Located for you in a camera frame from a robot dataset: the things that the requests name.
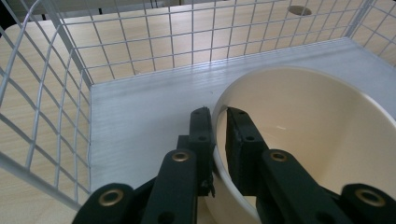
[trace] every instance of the metal wire grid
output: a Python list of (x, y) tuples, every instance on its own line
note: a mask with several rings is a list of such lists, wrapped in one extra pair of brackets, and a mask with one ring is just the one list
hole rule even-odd
[(374, 1), (356, 26), (352, 39), (396, 67), (396, 2)]
[[(73, 41), (77, 43), (76, 48), (84, 59), (89, 58), (93, 52), (95, 55), (103, 55), (100, 60), (96, 57), (94, 63), (85, 62), (85, 70), (90, 80), (97, 83), (139, 73), (339, 38), (345, 36), (348, 29), (355, 28), (352, 25), (353, 18), (365, 9), (364, 3), (351, 0), (240, 0), (192, 4), (182, 8), (145, 8), (141, 14), (118, 12), (116, 17), (109, 19), (96, 19), (90, 14), (89, 21), (66, 21), (64, 25), (66, 29), (73, 26), (92, 29), (92, 33), (88, 35), (91, 37), (90, 43), (79, 44), (81, 41), (76, 39)], [(316, 13), (305, 17), (293, 15), (288, 12), (288, 7), (294, 4), (310, 7)], [(199, 17), (202, 20), (203, 16), (204, 21), (194, 19)], [(136, 29), (143, 29), (145, 33), (141, 36), (127, 34), (125, 24), (140, 19), (144, 21)], [(183, 20), (183, 28), (179, 25), (180, 20)], [(102, 40), (101, 36), (104, 34), (101, 26), (110, 24), (114, 26), (112, 31), (122, 33), (119, 36), (123, 38)], [(68, 32), (72, 38), (78, 37), (69, 30)], [(200, 42), (200, 38), (205, 39), (205, 44)], [(117, 54), (124, 52), (127, 57), (111, 60), (114, 53), (110, 48), (119, 48)], [(115, 67), (120, 67), (121, 72), (115, 74)]]
[[(0, 68), (0, 166), (77, 209), (90, 192), (89, 91), (73, 70), (75, 52), (54, 47), (57, 32), (47, 35), (37, 21), (40, 35), (26, 32), (34, 8), (23, 23), (16, 20), (17, 36), (0, 28), (9, 45), (2, 49), (9, 59)], [(16, 63), (22, 66), (15, 68)]]
[[(146, 8), (142, 1), (144, 9), (132, 12), (121, 12), (115, 0), (115, 13), (101, 16), (92, 15), (94, 6), (85, 0), (87, 17), (79, 19), (64, 18), (50, 0), (21, 3), (27, 17), (13, 27), (18, 35), (0, 28), (0, 41), (9, 46), (1, 54), (7, 63), (0, 64), (0, 164), (73, 208), (90, 193), (94, 83), (345, 36), (367, 49), (380, 43), (375, 53), (396, 64), (396, 28), (389, 28), (395, 4), (386, 0), (235, 0), (163, 8)], [(51, 21), (33, 17), (40, 4)], [(291, 6), (312, 14), (294, 15)], [(378, 13), (383, 18), (373, 20)], [(37, 57), (40, 63), (31, 63)]]

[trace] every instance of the circular hole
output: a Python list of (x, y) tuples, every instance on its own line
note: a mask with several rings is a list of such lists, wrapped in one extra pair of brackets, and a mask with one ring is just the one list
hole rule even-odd
[(334, 218), (331, 215), (323, 212), (317, 213), (317, 220), (319, 221), (319, 223), (323, 223), (323, 224), (335, 223)]
[(312, 14), (311, 9), (302, 6), (290, 6), (288, 11), (297, 16), (309, 16)]
[(174, 161), (186, 161), (189, 159), (189, 154), (185, 152), (177, 152), (172, 156)]
[(100, 196), (99, 204), (105, 207), (111, 206), (121, 201), (122, 197), (123, 197), (122, 190), (110, 189)]
[(174, 220), (175, 220), (175, 214), (171, 212), (162, 212), (158, 216), (158, 223), (161, 224), (170, 224), (173, 223)]
[(385, 205), (384, 198), (370, 189), (357, 189), (355, 194), (361, 201), (371, 206), (382, 207)]
[(288, 159), (288, 157), (286, 157), (286, 155), (283, 154), (282, 152), (273, 152), (273, 153), (271, 153), (271, 158), (274, 161), (286, 161)]

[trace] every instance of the wooden floor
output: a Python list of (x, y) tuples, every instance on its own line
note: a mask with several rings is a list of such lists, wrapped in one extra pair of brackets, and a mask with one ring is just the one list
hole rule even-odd
[[(343, 32), (346, 30), (345, 27), (324, 32), (320, 32), (320, 30), (326, 29), (326, 27), (332, 27), (337, 22), (338, 25), (342, 27), (342, 24), (347, 24), (354, 14), (350, 12), (336, 12), (328, 17), (326, 13), (331, 9), (332, 11), (342, 11), (347, 6), (347, 1), (337, 1), (336, 4), (334, 4), (335, 1), (333, 0), (325, 2), (326, 3), (323, 3), (320, 8), (319, 0), (311, 0), (306, 5), (312, 10), (313, 14), (322, 13), (323, 15), (320, 14), (321, 16), (300, 19), (298, 16), (289, 14), (288, 18), (294, 20), (286, 22), (278, 20), (285, 18), (290, 1), (281, 1), (274, 4), (272, 13), (270, 13), (271, 8), (268, 7), (271, 6), (271, 4), (258, 5), (257, 8), (254, 8), (253, 6), (238, 7), (236, 10), (233, 10), (234, 7), (230, 2), (219, 2), (218, 6), (222, 6), (222, 8), (216, 9), (215, 17), (213, 16), (215, 15), (214, 9), (212, 9), (213, 4), (195, 5), (194, 9), (201, 8), (202, 10), (196, 11), (193, 14), (193, 31), (196, 32), (194, 35), (191, 34), (191, 13), (177, 13), (183, 10), (188, 10), (190, 7), (171, 7), (170, 10), (175, 13), (171, 17), (171, 22), (169, 21), (168, 15), (149, 17), (149, 30), (146, 28), (146, 21), (143, 18), (123, 20), (122, 25), (124, 27), (132, 27), (125, 29), (126, 38), (133, 39), (134, 41), (127, 44), (109, 44), (104, 48), (97, 47), (95, 45), (100, 44), (101, 41), (105, 44), (119, 41), (122, 42), (124, 40), (124, 36), (120, 31), (121, 28), (119, 21), (97, 22), (96, 26), (99, 36), (101, 36), (100, 39), (98, 38), (94, 29), (95, 27), (92, 23), (71, 24), (69, 27), (70, 32), (76, 37), (76, 44), (80, 47), (80, 53), (84, 58), (86, 66), (89, 67), (88, 70), (92, 75), (93, 82), (99, 83), (113, 79), (111, 73), (115, 74), (115, 78), (123, 78), (135, 74), (152, 72), (154, 70), (169, 69), (174, 66), (179, 67), (189, 65), (191, 63), (207, 62), (210, 58), (212, 60), (219, 60), (226, 58), (227, 55), (234, 57), (245, 53), (249, 54), (271, 49), (282, 49), (289, 46), (298, 46), (303, 43), (313, 43), (329, 38), (338, 38), (342, 36)], [(305, 1), (296, 0), (293, 1), (293, 4), (304, 6)], [(352, 0), (347, 8), (356, 8), (360, 4), (361, 0)], [(394, 6), (394, 2), (389, 0), (379, 0), (377, 4), (379, 7), (384, 8), (384, 10), (389, 10)], [(148, 13), (161, 14), (167, 10), (167, 8), (159, 8), (151, 10)], [(395, 15), (395, 12), (396, 9), (393, 9), (391, 13)], [(121, 16), (132, 18), (141, 14), (142, 11), (136, 11), (123, 13)], [(375, 29), (379, 23), (382, 23), (381, 29), (379, 29), (378, 32), (387, 38), (392, 39), (395, 35), (396, 22), (392, 17), (384, 19), (384, 15), (385, 14), (379, 10), (373, 9), (367, 17), (366, 24)], [(117, 15), (103, 15), (95, 18), (97, 20), (103, 20), (114, 18), (115, 16)], [(74, 18), (69, 19), (66, 22), (82, 22), (87, 21), (88, 19), (89, 18)], [(248, 25), (251, 22), (268, 20), (272, 21), (268, 25)], [(54, 33), (54, 28), (51, 22), (42, 21), (40, 24), (49, 34), (49, 37), (51, 37), (51, 34)], [(172, 25), (172, 34), (169, 32), (169, 24)], [(210, 30), (213, 27), (219, 30), (212, 33)], [(254, 42), (247, 45), (241, 44), (246, 42), (247, 39), (249, 41), (262, 39), (262, 31), (266, 30), (265, 28), (268, 30), (268, 33), (265, 34), (265, 38), (268, 40), (265, 42), (262, 49), (261, 42)], [(17, 26), (10, 27), (7, 29), (7, 35), (9, 35), (12, 40), (15, 40), (19, 30), (20, 29)], [(29, 23), (27, 30), (33, 40), (37, 43), (43, 55), (46, 55), (48, 43), (47, 41), (43, 41), (44, 37), (41, 32), (36, 29), (33, 23)], [(306, 32), (308, 31), (317, 32), (307, 35)], [(284, 38), (276, 39), (277, 36), (284, 36)], [(357, 42), (363, 45), (370, 38), (372, 38), (372, 41), (369, 41), (367, 49), (375, 53), (379, 53), (383, 51), (384, 47), (387, 47), (388, 42), (385, 41), (383, 37), (372, 35), (372, 32), (367, 28), (360, 28), (354, 37)], [(64, 48), (62, 48), (61, 42), (62, 41), (59, 37), (56, 38), (55, 46), (60, 46), (58, 50), (61, 54), (62, 61), (67, 62), (68, 53)], [(8, 56), (11, 52), (11, 47), (3, 37), (0, 38), (0, 47), (0, 66), (5, 70), (7, 68)], [(129, 58), (130, 54), (128, 54), (128, 48), (134, 50), (134, 54), (131, 56), (132, 58)], [(45, 65), (43, 64), (43, 61), (37, 57), (37, 52), (33, 46), (29, 44), (26, 37), (22, 40), (20, 52), (25, 56), (30, 65), (32, 65), (33, 70), (41, 76)], [(396, 47), (394, 45), (390, 45), (386, 50), (384, 50), (384, 53), (381, 56), (383, 56), (383, 58), (389, 63), (396, 64), (396, 59), (394, 57), (395, 52)], [(150, 57), (153, 56), (161, 58), (151, 60)], [(135, 62), (119, 63), (130, 59), (135, 60)], [(97, 67), (107, 64), (107, 60), (110, 63), (114, 63), (114, 65)], [(58, 97), (58, 102), (61, 102), (60, 96), (62, 96), (62, 85), (60, 85), (59, 81), (54, 77), (53, 73), (61, 74), (60, 78), (64, 78), (64, 68), (60, 61), (61, 60), (55, 57), (54, 52), (52, 52), (50, 55), (50, 64), (53, 66), (54, 72), (48, 71), (49, 75), (46, 77), (45, 81), (45, 85), (49, 90)], [(69, 67), (70, 73), (76, 74), (75, 78), (76, 83), (78, 84), (79, 72), (77, 67), (73, 63), (71, 63)], [(24, 89), (26, 94), (35, 102), (38, 82), (33, 76), (25, 76), (26, 74), (31, 74), (30, 70), (28, 67), (23, 65), (23, 62), (20, 59), (17, 59), (11, 72), (12, 79), (18, 83), (21, 88)], [(90, 95), (88, 89), (84, 85), (82, 85), (82, 88), (82, 92), (87, 98), (89, 98)], [(74, 120), (77, 115), (77, 111), (73, 104), (73, 99), (75, 101), (78, 99), (78, 88), (70, 77), (67, 81), (67, 89), (70, 91), (70, 95), (66, 95), (64, 97), (64, 113)], [(57, 124), (59, 109), (56, 104), (52, 102), (50, 96), (45, 92), (42, 97), (43, 102), (41, 110), (48, 116), (49, 120), (51, 120), (53, 124)], [(88, 102), (81, 100), (81, 111), (85, 115), (89, 115), (90, 111)], [(35, 111), (26, 103), (17, 90), (10, 87), (10, 85), (7, 87), (5, 101), (0, 108), (0, 113), (13, 121), (27, 135), (31, 135)], [(61, 126), (64, 139), (66, 139), (67, 142), (73, 143), (74, 128), (72, 123), (67, 121), (65, 116), (63, 116)], [(82, 116), (80, 116), (77, 126), (81, 129), (83, 134), (88, 136), (88, 122), (87, 120), (84, 121)], [(52, 133), (51, 127), (46, 124), (46, 122), (40, 121), (39, 123), (39, 137), (37, 138), (37, 144), (42, 146), (52, 158), (56, 158), (56, 136)], [(83, 135), (78, 135), (77, 145), (78, 148), (81, 149), (81, 151), (78, 152), (78, 155), (83, 160), (87, 160), (86, 148), (88, 147), (88, 144), (83, 140)], [(28, 144), (22, 140), (18, 134), (11, 131), (5, 123), (0, 122), (0, 150), (3, 153), (19, 164), (24, 165), (28, 147)], [(62, 166), (65, 167), (67, 172), (73, 174), (73, 155), (67, 151), (67, 146), (62, 146), (61, 149), (63, 151)], [(49, 183), (53, 183), (54, 181), (54, 166), (48, 163), (47, 159), (40, 156), (39, 153), (34, 154), (32, 172), (41, 176)], [(78, 176), (79, 181), (81, 181), (85, 187), (88, 187), (87, 170), (79, 169)], [(0, 179), (1, 223), (70, 223), (73, 219), (75, 211), (56, 202), (51, 199), (50, 196), (43, 194), (37, 189), (27, 186), (24, 182), (4, 170), (0, 170)], [(61, 190), (73, 197), (73, 183), (64, 176), (61, 176), (60, 180), (62, 182)]]

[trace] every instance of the cage floor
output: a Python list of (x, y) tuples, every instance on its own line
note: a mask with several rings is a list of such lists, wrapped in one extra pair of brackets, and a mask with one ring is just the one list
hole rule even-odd
[(396, 69), (348, 38), (109, 81), (92, 87), (92, 190), (150, 180), (188, 134), (192, 110), (213, 109), (237, 78), (274, 65), (339, 77), (396, 118)]

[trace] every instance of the round bowl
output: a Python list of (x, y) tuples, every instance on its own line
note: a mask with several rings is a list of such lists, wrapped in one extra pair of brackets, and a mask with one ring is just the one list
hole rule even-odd
[(218, 223), (258, 223), (254, 198), (243, 197), (225, 156), (228, 106), (245, 110), (270, 148), (291, 153), (323, 187), (340, 193), (363, 183), (396, 198), (396, 123), (373, 99), (345, 82), (300, 67), (272, 67), (237, 79), (220, 96), (212, 124)]

